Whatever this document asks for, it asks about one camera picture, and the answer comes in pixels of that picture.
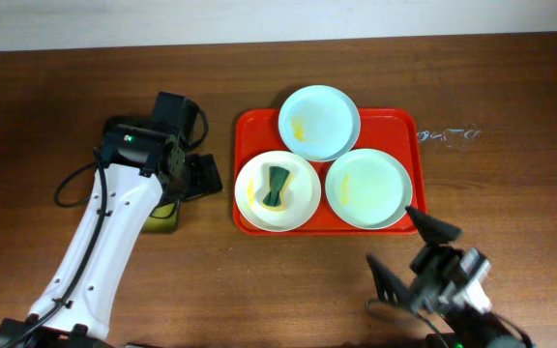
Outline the green and yellow sponge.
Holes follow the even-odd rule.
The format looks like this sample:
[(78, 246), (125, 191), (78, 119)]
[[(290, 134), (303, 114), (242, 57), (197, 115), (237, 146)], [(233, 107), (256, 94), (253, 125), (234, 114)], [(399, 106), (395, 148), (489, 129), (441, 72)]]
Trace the green and yellow sponge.
[(279, 211), (282, 207), (283, 191), (291, 172), (280, 166), (269, 168), (269, 190), (262, 200), (263, 206), (270, 211)]

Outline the white plate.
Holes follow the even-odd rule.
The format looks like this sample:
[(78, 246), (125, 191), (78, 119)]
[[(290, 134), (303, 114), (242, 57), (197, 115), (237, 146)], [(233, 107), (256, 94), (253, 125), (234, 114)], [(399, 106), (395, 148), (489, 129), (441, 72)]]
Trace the white plate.
[[(269, 168), (291, 172), (279, 211), (266, 209), (262, 200), (269, 190)], [(269, 232), (286, 232), (309, 221), (321, 201), (320, 179), (312, 165), (291, 152), (270, 151), (249, 160), (235, 182), (235, 202), (244, 219)]]

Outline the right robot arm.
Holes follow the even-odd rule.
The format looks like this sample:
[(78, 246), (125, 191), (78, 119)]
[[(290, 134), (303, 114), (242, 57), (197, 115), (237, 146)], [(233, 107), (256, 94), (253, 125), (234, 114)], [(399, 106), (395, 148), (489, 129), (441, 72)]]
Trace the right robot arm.
[(366, 302), (368, 313), (387, 305), (423, 321), (432, 330), (418, 341), (424, 347), (533, 347), (525, 331), (492, 311), (482, 286), (491, 268), (487, 257), (474, 247), (451, 246), (462, 230), (412, 206), (405, 211), (425, 242), (409, 265), (415, 278), (405, 285), (369, 254), (376, 297)]

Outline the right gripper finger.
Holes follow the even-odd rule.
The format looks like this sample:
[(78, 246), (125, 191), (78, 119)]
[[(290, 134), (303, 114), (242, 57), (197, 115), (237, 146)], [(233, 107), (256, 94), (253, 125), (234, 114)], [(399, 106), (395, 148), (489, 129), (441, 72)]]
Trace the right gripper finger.
[(462, 235), (461, 228), (429, 216), (412, 206), (407, 206), (405, 211), (427, 244), (449, 244), (456, 241)]
[(405, 306), (410, 300), (410, 292), (403, 281), (372, 254), (366, 256), (366, 261), (373, 275), (378, 300), (389, 305)]

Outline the light blue plate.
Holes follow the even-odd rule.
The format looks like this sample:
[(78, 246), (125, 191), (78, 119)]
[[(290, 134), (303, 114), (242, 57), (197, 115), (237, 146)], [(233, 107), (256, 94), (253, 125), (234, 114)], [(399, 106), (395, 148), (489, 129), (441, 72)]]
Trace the light blue plate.
[(306, 160), (338, 159), (356, 144), (361, 131), (356, 104), (342, 91), (310, 85), (292, 93), (278, 115), (282, 142)]

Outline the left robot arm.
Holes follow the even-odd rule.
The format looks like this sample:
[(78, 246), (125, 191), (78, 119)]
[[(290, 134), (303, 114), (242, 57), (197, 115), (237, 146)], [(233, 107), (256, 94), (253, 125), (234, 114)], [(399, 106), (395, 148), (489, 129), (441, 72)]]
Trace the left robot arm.
[(0, 324), (0, 347), (104, 347), (123, 271), (147, 220), (164, 206), (222, 189), (212, 156), (199, 156), (194, 125), (208, 122), (191, 99), (160, 92), (150, 116), (114, 116), (94, 150), (86, 210), (53, 279), (27, 318)]

